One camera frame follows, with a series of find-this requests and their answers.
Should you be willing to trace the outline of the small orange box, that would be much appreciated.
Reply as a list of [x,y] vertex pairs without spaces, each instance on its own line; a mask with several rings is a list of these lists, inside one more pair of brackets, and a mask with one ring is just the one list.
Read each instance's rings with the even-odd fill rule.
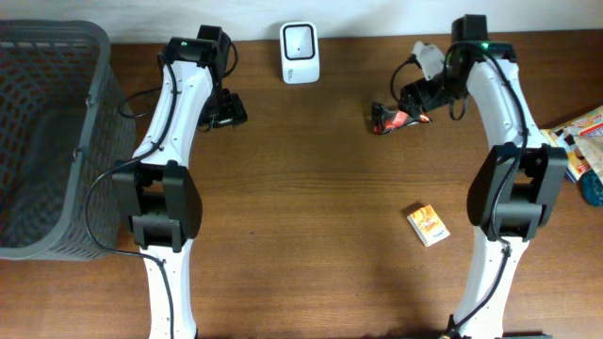
[[407,219],[425,247],[450,236],[448,228],[430,204],[418,208]]

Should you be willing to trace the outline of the silver foil packet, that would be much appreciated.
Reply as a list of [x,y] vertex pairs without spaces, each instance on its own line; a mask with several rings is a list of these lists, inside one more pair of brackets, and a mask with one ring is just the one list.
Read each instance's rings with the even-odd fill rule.
[[402,127],[431,122],[432,119],[425,113],[413,116],[397,108],[375,102],[371,104],[372,132],[375,135],[386,135]]

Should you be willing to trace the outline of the beige snack pouch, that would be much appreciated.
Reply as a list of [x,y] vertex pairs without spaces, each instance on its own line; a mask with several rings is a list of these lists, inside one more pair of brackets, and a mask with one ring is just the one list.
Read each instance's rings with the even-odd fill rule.
[[574,136],[574,140],[600,181],[603,181],[603,137]]

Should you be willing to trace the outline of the yellow wet wipes pack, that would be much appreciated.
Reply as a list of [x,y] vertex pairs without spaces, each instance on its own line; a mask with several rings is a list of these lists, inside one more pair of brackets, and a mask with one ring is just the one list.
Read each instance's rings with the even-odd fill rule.
[[541,129],[541,134],[551,146],[561,147],[566,151],[566,176],[572,183],[576,183],[584,173],[593,169],[580,152],[574,136],[602,136],[602,106],[558,126]]

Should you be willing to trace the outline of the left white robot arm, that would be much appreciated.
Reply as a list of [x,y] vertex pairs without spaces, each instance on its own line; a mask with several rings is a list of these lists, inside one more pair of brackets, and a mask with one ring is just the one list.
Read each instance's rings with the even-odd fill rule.
[[123,221],[147,274],[153,338],[195,338],[190,255],[203,217],[201,194],[189,172],[198,131],[238,126],[248,115],[222,85],[237,54],[219,26],[196,38],[172,38],[159,56],[163,83],[152,121],[130,161],[112,173]]

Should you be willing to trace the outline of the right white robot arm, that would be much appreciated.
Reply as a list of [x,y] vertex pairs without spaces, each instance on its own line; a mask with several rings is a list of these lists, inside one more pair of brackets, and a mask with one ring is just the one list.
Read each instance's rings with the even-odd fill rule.
[[530,241],[552,215],[568,157],[536,126],[514,48],[489,39],[484,15],[456,19],[446,52],[417,42],[409,60],[424,76],[400,90],[399,108],[416,118],[473,101],[489,147],[467,193],[474,248],[466,287],[442,335],[501,338],[513,277]]

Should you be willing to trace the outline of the blue mouthwash bottle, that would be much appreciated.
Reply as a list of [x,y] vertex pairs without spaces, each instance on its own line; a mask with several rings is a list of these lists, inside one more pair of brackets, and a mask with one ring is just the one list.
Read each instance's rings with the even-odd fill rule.
[[588,204],[594,207],[602,206],[602,182],[593,170],[582,175],[580,189],[582,197]]

